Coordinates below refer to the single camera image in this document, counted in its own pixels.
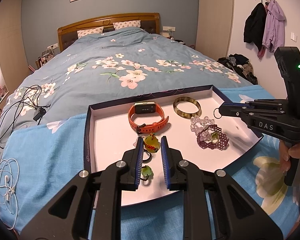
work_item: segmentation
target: pillow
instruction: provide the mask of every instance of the pillow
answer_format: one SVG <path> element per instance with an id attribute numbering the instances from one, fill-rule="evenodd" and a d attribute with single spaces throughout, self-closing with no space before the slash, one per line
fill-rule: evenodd
<path id="1" fill-rule="evenodd" d="M 140 28 L 140 26 L 141 26 L 140 21 L 113 23 L 113 27 L 115 30 L 119 30 L 119 29 L 125 28 L 125 27 L 139 27 Z"/>
<path id="2" fill-rule="evenodd" d="M 81 37 L 83 37 L 85 35 L 88 35 L 88 34 L 102 33 L 102 32 L 103 32 L 103 26 L 95 28 L 95 29 L 88 29 L 88 30 L 78 31 L 78 39 L 80 39 Z"/>

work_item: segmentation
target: white charging cable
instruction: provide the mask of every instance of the white charging cable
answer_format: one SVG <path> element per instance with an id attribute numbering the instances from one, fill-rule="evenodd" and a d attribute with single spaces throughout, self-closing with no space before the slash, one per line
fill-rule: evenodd
<path id="1" fill-rule="evenodd" d="M 12 175 L 12 169 L 10 166 L 11 162 L 15 162 L 18 167 L 18 173 L 17 173 L 16 179 L 14 179 L 13 175 Z M 6 171 L 4 169 L 6 166 L 9 167 L 10 171 Z M 4 176 L 4 185 L 3 184 L 1 185 L 2 173 L 7 174 Z M 18 217 L 19 207 L 18 207 L 18 200 L 16 197 L 16 185 L 17 185 L 18 181 L 19 181 L 19 164 L 18 164 L 17 160 L 14 158 L 10 158 L 8 160 L 2 160 L 0 162 L 0 189 L 4 188 L 6 190 L 5 191 L 3 190 L 4 194 L 2 194 L 2 190 L 0 190 L 0 197 L 3 197 L 3 199 L 4 199 L 3 203 L 0 202 L 0 205 L 5 205 L 10 214 L 16 215 L 13 226 L 11 228 L 8 228 L 9 230 L 14 229 L 14 227 L 16 225 L 17 217 Z M 15 200 L 15 212 L 12 211 L 12 206 L 13 206 L 13 201 L 11 201 L 12 198 L 14 198 L 14 200 Z"/>

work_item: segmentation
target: silver bolt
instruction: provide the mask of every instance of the silver bolt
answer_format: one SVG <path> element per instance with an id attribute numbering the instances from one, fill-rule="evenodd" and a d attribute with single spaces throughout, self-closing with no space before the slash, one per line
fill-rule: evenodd
<path id="1" fill-rule="evenodd" d="M 226 175 L 226 172 L 224 170 L 217 170 L 217 175 L 219 177 L 224 177 Z"/>
<path id="2" fill-rule="evenodd" d="M 187 162 L 186 160 L 182 160 L 182 161 L 179 161 L 179 165 L 180 165 L 181 167 L 186 167 L 186 166 L 189 165 L 189 162 Z"/>
<path id="3" fill-rule="evenodd" d="M 124 161 L 118 161 L 116 164 L 115 164 L 118 168 L 122 168 L 126 165 L 126 162 Z"/>
<path id="4" fill-rule="evenodd" d="M 87 177 L 88 175 L 89 175 L 89 171 L 83 170 L 83 171 L 80 171 L 80 172 L 79 172 L 79 176 L 80 176 L 81 178 L 85 178 L 85 177 Z"/>

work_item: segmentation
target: lavender hooded jacket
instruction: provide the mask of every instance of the lavender hooded jacket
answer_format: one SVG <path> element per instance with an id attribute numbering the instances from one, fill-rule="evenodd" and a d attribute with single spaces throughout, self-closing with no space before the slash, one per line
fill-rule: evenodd
<path id="1" fill-rule="evenodd" d="M 276 51 L 278 47 L 284 46 L 285 31 L 284 21 L 286 17 L 276 0 L 271 0 L 268 6 L 266 28 L 263 42 L 270 52 Z"/>

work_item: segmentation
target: wooden headboard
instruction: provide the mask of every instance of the wooden headboard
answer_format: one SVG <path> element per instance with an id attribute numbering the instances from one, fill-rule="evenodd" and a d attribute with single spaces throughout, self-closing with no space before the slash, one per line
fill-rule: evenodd
<path id="1" fill-rule="evenodd" d="M 77 31 L 104 26 L 103 32 L 114 31 L 113 23 L 141 21 L 141 28 L 148 33 L 160 34 L 159 13 L 123 13 L 96 17 L 58 28 L 59 47 L 62 52 L 78 39 Z"/>

